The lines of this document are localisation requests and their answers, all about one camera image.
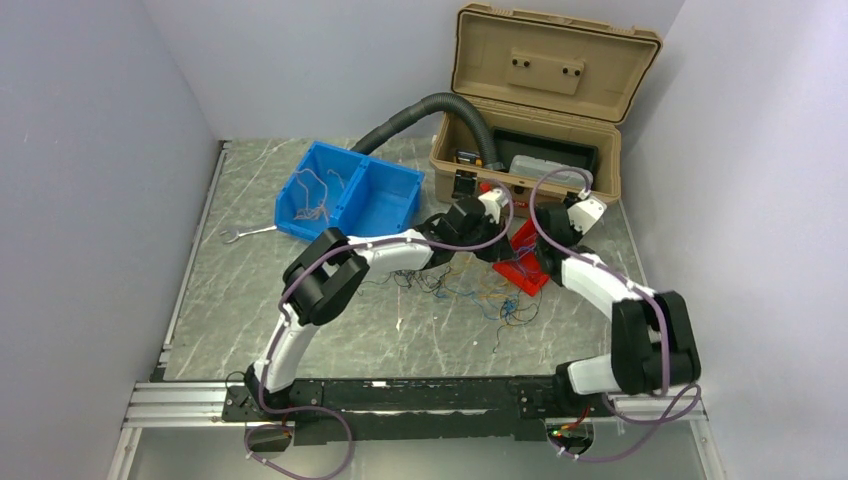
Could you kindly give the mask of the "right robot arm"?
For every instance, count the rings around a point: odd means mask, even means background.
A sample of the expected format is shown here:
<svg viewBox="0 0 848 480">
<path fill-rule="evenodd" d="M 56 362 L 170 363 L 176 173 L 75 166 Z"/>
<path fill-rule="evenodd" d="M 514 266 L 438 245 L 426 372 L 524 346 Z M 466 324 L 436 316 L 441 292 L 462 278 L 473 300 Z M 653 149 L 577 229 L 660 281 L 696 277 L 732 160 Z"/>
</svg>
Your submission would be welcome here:
<svg viewBox="0 0 848 480">
<path fill-rule="evenodd" d="M 611 270 L 594 251 L 579 244 L 582 232 L 573 225 L 562 202 L 534 207 L 529 222 L 537 228 L 536 256 L 557 285 L 588 301 L 610 321 L 608 354 L 570 361 L 556 367 L 551 401 L 557 411 L 574 415 L 591 395 L 649 394 L 668 384 L 697 381 L 701 362 L 687 304 L 675 291 L 656 292 Z"/>
</svg>

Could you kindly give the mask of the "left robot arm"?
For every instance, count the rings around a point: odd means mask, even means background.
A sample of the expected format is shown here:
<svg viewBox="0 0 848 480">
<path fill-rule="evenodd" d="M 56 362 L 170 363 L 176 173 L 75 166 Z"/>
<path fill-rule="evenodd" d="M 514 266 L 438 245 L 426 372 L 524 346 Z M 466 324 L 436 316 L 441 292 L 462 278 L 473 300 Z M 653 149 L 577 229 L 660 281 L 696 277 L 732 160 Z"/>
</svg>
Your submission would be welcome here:
<svg viewBox="0 0 848 480">
<path fill-rule="evenodd" d="M 511 258 L 507 229 L 512 199 L 504 188 L 456 201 L 448 211 L 398 234 L 321 233 L 285 270 L 279 318 L 259 359 L 245 372 L 248 407 L 264 420 L 279 417 L 297 368 L 318 329 L 336 319 L 374 275 L 425 271 L 471 252 L 495 263 Z"/>
</svg>

